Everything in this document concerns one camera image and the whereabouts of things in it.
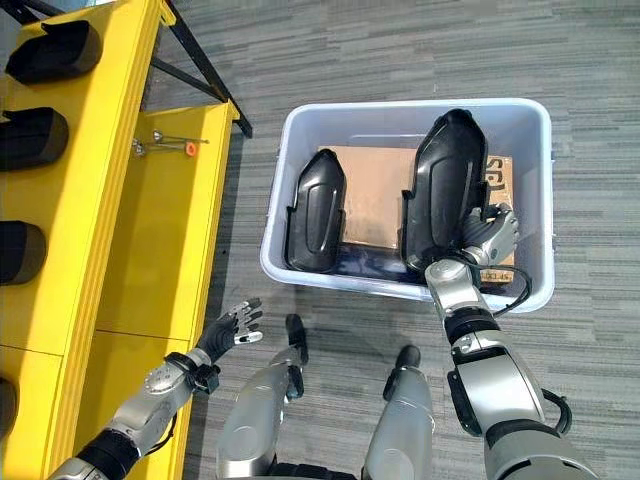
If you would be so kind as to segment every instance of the black object on shelf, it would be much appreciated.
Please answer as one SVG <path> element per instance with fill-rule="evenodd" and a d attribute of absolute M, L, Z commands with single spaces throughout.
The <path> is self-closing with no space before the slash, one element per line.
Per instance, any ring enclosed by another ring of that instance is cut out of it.
<path fill-rule="evenodd" d="M 47 256 L 42 230 L 30 223 L 3 221 L 0 240 L 0 285 L 18 285 L 33 279 Z"/>
<path fill-rule="evenodd" d="M 18 415 L 18 393 L 16 387 L 0 378 L 0 441 L 11 431 Z"/>
<path fill-rule="evenodd" d="M 67 121 L 50 107 L 5 110 L 0 123 L 0 171 L 55 162 L 69 139 Z"/>
<path fill-rule="evenodd" d="M 86 20 L 43 23 L 42 29 L 46 35 L 27 40 L 9 57 L 5 71 L 20 83 L 78 77 L 100 61 L 100 35 Z"/>

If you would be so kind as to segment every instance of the black joint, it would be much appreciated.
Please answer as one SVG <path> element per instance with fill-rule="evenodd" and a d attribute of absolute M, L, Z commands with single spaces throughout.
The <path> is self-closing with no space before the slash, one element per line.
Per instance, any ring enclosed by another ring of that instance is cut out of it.
<path fill-rule="evenodd" d="M 175 365 L 185 373 L 195 373 L 195 371 L 198 370 L 196 362 L 182 353 L 171 352 L 169 355 L 164 357 L 164 361 L 171 365 Z"/>
<path fill-rule="evenodd" d="M 109 480 L 125 478 L 140 458 L 133 440 L 117 430 L 103 430 L 77 456 Z"/>
<path fill-rule="evenodd" d="M 191 375 L 191 381 L 196 391 L 211 395 L 219 386 L 218 374 L 220 368 L 217 365 L 209 366 L 206 364 L 200 365 L 197 370 Z"/>
<path fill-rule="evenodd" d="M 496 442 L 502 437 L 505 437 L 510 433 L 521 432 L 523 430 L 543 432 L 560 438 L 560 434 L 548 425 L 536 422 L 535 420 L 523 418 L 520 420 L 508 420 L 506 422 L 500 422 L 493 425 L 489 430 L 487 430 L 487 445 L 489 445 L 489 448 L 493 448 Z"/>
<path fill-rule="evenodd" d="M 453 345 L 460 337 L 482 330 L 500 330 L 491 312 L 481 308 L 461 308 L 444 321 L 449 343 Z"/>

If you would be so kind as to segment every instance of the black plastic part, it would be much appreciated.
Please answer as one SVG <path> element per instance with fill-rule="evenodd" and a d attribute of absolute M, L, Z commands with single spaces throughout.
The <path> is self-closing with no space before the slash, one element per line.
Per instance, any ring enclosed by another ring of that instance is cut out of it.
<path fill-rule="evenodd" d="M 498 477 L 498 480 L 506 480 L 511 476 L 511 474 L 517 472 L 518 470 L 522 470 L 523 468 L 527 468 L 531 466 L 530 460 L 524 460 L 523 462 L 516 463 L 515 465 L 511 465 L 507 468 L 502 475 Z"/>
<path fill-rule="evenodd" d="M 55 162 L 69 140 L 69 127 L 53 108 L 8 111 L 0 123 L 0 171 L 21 170 Z"/>
<path fill-rule="evenodd" d="M 121 432 L 103 430 L 77 457 L 93 465 L 109 480 L 122 480 L 140 458 L 133 441 Z"/>
<path fill-rule="evenodd" d="M 415 345 L 405 345 L 396 357 L 396 368 L 420 366 L 422 355 L 420 349 Z"/>
<path fill-rule="evenodd" d="M 175 365 L 185 373 L 194 373 L 198 369 L 196 362 L 184 353 L 180 352 L 171 352 L 169 355 L 164 357 L 164 361 L 171 365 Z"/>
<path fill-rule="evenodd" d="M 320 480 L 356 480 L 350 473 L 333 472 L 317 465 L 292 463 L 275 464 L 269 472 L 270 477 L 315 478 Z"/>
<path fill-rule="evenodd" d="M 32 280 L 47 256 L 42 230 L 25 222 L 0 222 L 0 240 L 0 285 Z"/>
<path fill-rule="evenodd" d="M 500 330 L 491 312 L 480 308 L 461 308 L 444 320 L 444 330 L 453 345 L 460 337 L 481 330 Z"/>
<path fill-rule="evenodd" d="M 211 395 L 220 386 L 219 373 L 220 368 L 217 365 L 212 367 L 205 364 L 200 365 L 192 376 L 196 391 Z"/>
<path fill-rule="evenodd" d="M 538 432 L 548 433 L 554 437 L 561 438 L 560 434 L 553 428 L 544 423 L 536 422 L 535 420 L 520 419 L 520 420 L 508 420 L 506 422 L 500 422 L 493 425 L 489 430 L 485 438 L 489 448 L 493 448 L 498 440 L 510 433 L 520 432 L 522 430 L 535 430 Z"/>
<path fill-rule="evenodd" d="M 456 415 L 458 416 L 460 425 L 465 432 L 474 437 L 480 437 L 482 435 L 482 429 L 473 412 L 473 407 L 471 407 L 471 402 L 467 396 L 467 391 L 464 389 L 462 380 L 460 380 L 460 374 L 457 368 L 447 374 L 447 380 L 449 381 L 449 388 L 451 389 L 451 400 L 453 400 L 453 406 L 456 409 Z"/>
<path fill-rule="evenodd" d="M 0 378 L 0 441 L 13 428 L 18 415 L 18 393 L 9 380 Z"/>
<path fill-rule="evenodd" d="M 296 365 L 289 365 L 289 385 L 287 386 L 287 399 L 295 400 L 304 395 L 304 381 L 302 370 Z"/>
<path fill-rule="evenodd" d="M 9 57 L 5 71 L 20 83 L 78 77 L 100 61 L 100 35 L 86 20 L 43 23 L 42 29 L 46 35 L 27 40 Z"/>
<path fill-rule="evenodd" d="M 287 335 L 289 337 L 289 345 L 295 346 L 300 350 L 300 361 L 302 365 L 309 363 L 309 347 L 307 346 L 307 332 L 300 315 L 290 313 L 285 319 Z"/>
<path fill-rule="evenodd" d="M 466 110 L 438 118 L 416 152 L 414 184 L 403 194 L 402 258 L 423 272 L 462 248 L 462 223 L 474 207 L 486 208 L 487 142 Z"/>
<path fill-rule="evenodd" d="M 197 392 L 211 395 L 220 386 L 218 374 L 220 368 L 217 365 L 202 364 L 199 367 L 191 358 L 179 352 L 171 352 L 164 357 L 165 362 L 175 365 L 188 377 L 189 382 Z"/>
<path fill-rule="evenodd" d="M 333 269 L 345 191 L 346 179 L 336 154 L 320 150 L 300 175 L 295 206 L 287 209 L 285 258 L 291 268 L 318 273 Z"/>

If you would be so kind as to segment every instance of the yellow shelf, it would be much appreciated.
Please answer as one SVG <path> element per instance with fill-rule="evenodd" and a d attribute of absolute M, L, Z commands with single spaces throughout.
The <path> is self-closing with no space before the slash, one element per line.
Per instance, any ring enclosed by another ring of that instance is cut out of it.
<path fill-rule="evenodd" d="M 3 478 L 39 478 L 42 474 L 34 472 L 47 474 L 72 454 L 81 386 L 151 53 L 159 23 L 175 21 L 162 0 L 122 0 L 46 23 L 80 19 L 88 20 L 102 39 L 102 58 L 91 73 L 30 86 L 2 79 L 4 109 L 51 106 L 66 118 L 70 132 L 66 151 L 55 164 L 0 174 L 2 219 L 38 225 L 48 248 L 33 281 L 0 289 L 3 351 L 24 352 L 16 365 L 3 355 L 0 369 L 18 372 L 13 378 L 22 390 L 37 372 L 31 358 L 54 357 L 59 364 L 55 374 L 52 366 L 38 373 L 51 373 L 55 379 L 53 398 L 35 387 L 30 394 L 37 392 L 37 403 L 21 397 L 20 412 L 31 410 L 34 420 L 17 423 L 4 442 Z M 39 23 L 28 25 L 19 42 L 43 33 Z M 42 456 L 24 455 L 12 446 L 32 432 L 44 432 Z"/>
<path fill-rule="evenodd" d="M 18 416 L 2 442 L 0 478 L 42 478 L 61 358 L 0 347 L 0 359 L 0 374 L 18 390 Z"/>
<path fill-rule="evenodd" d="M 87 366 L 74 452 L 102 430 L 118 406 L 138 391 L 146 374 L 157 367 L 164 356 L 173 351 L 184 352 L 187 345 L 184 340 L 96 332 Z M 188 413 L 182 410 L 178 414 L 176 432 L 188 423 Z M 180 478 L 180 475 L 169 474 L 175 469 L 178 456 L 176 441 L 174 436 L 161 450 L 138 462 L 127 480 Z"/>
<path fill-rule="evenodd" d="M 136 138 L 202 138 L 195 157 L 148 153 L 129 159 L 98 311 L 75 450 L 171 351 L 202 330 L 229 151 L 231 103 L 141 113 Z M 131 479 L 181 478 L 190 404 L 174 438 L 134 467 Z"/>

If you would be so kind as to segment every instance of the black curved panel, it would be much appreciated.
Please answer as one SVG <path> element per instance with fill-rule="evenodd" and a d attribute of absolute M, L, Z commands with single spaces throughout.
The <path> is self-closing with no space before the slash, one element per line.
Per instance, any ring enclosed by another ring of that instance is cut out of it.
<path fill-rule="evenodd" d="M 320 150 L 302 171 L 295 206 L 288 208 L 285 259 L 289 266 L 309 272 L 334 267 L 345 191 L 346 179 L 336 154 Z"/>
<path fill-rule="evenodd" d="M 416 152 L 414 185 L 403 192 L 401 252 L 407 266 L 424 271 L 461 248 L 462 221 L 486 207 L 487 142 L 466 110 L 436 120 Z"/>

